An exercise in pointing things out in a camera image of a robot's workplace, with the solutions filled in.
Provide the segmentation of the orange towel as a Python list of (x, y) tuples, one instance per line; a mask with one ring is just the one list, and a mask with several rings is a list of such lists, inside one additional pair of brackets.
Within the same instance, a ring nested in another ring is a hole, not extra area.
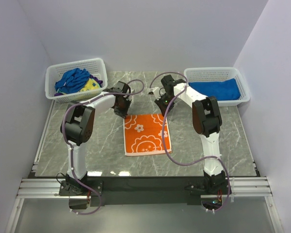
[(168, 123), (162, 125), (162, 114), (130, 115), (123, 119), (126, 156), (171, 153)]

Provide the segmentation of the yellow patterned towel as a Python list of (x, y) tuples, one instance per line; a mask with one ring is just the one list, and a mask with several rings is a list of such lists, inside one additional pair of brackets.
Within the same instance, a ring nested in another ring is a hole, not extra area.
[(101, 88), (100, 84), (95, 79), (89, 79), (79, 92), (92, 91)]

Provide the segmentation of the blue towel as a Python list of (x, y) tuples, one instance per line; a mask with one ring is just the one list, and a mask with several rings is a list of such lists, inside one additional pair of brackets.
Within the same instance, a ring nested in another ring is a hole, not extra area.
[(235, 79), (223, 82), (189, 82), (189, 86), (208, 97), (215, 96), (218, 101), (238, 100), (241, 96)]
[(62, 78), (55, 83), (56, 92), (73, 94), (79, 92), (90, 78), (90, 73), (86, 69), (75, 68), (66, 71)]

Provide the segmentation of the black base beam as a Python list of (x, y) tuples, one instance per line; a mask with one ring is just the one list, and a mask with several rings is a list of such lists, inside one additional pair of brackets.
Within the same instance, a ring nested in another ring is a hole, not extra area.
[(227, 194), (224, 177), (85, 177), (80, 181), (66, 176), (59, 196), (70, 197), (70, 207), (121, 204), (201, 205), (204, 196)]

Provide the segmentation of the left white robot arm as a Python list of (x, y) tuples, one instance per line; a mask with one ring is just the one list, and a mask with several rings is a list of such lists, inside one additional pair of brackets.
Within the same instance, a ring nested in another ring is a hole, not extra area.
[(89, 186), (85, 152), (86, 143), (92, 136), (95, 115), (112, 108), (114, 114), (125, 119), (131, 94), (130, 86), (119, 81), (115, 87), (104, 89), (96, 97), (69, 103), (60, 131), (68, 148), (69, 165), (65, 181), (76, 195), (83, 195)]

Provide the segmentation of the left white plastic basket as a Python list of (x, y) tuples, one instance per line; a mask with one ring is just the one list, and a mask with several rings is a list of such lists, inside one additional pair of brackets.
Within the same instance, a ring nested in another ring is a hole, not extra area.
[[(62, 78), (65, 72), (75, 68), (86, 69), (89, 71), (91, 75), (102, 81), (102, 87), (84, 92), (56, 96), (55, 83)], [(92, 98), (98, 95), (107, 86), (108, 78), (106, 67), (104, 61), (100, 58), (51, 65), (47, 68), (45, 74), (45, 96), (47, 99), (54, 100), (59, 103)]]

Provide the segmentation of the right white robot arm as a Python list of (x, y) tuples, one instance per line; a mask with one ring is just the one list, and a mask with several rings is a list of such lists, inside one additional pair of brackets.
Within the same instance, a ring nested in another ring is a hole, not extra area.
[(160, 94), (158, 87), (150, 87), (150, 92), (155, 96), (163, 116), (162, 128), (164, 129), (167, 114), (174, 106), (175, 99), (179, 98), (192, 110), (192, 122), (195, 132), (200, 136), (204, 154), (204, 181), (200, 192), (210, 194), (227, 186), (225, 167), (220, 159), (219, 132), (222, 118), (216, 97), (208, 97), (194, 90), (188, 85), (187, 78), (181, 74), (182, 79), (174, 80), (171, 73), (164, 72), (158, 76), (161, 79), (165, 93)]

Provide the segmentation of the right white plastic basket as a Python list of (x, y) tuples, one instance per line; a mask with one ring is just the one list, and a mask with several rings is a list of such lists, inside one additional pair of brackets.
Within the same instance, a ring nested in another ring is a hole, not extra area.
[(250, 100), (249, 88), (242, 74), (234, 67), (187, 68), (184, 75), (189, 82), (223, 82), (235, 79), (240, 97), (237, 100), (218, 101), (219, 107), (237, 106)]

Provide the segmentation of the purple towel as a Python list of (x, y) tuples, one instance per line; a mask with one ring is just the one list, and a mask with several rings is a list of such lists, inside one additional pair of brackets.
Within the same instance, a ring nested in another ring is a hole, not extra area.
[(90, 78), (91, 78), (92, 80), (95, 80), (95, 82), (96, 82), (100, 87), (103, 86), (103, 80), (100, 80), (99, 78), (97, 78), (96, 76), (93, 76), (93, 75), (90, 75)]

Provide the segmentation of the white plastic basket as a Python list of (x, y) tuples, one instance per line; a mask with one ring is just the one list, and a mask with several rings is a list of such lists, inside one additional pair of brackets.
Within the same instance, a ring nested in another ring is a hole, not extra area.
[[(86, 69), (89, 71), (91, 75), (102, 81), (102, 87), (84, 92), (56, 96), (55, 83), (62, 78), (65, 72), (75, 68)], [(100, 58), (51, 65), (47, 68), (45, 74), (45, 96), (47, 99), (54, 100), (59, 103), (92, 98), (98, 95), (107, 86), (108, 78), (106, 67), (104, 61)]]
[(234, 67), (187, 68), (184, 75), (189, 82), (223, 82), (235, 79), (240, 97), (237, 100), (218, 101), (219, 107), (237, 106), (250, 100), (249, 88), (242, 74)]

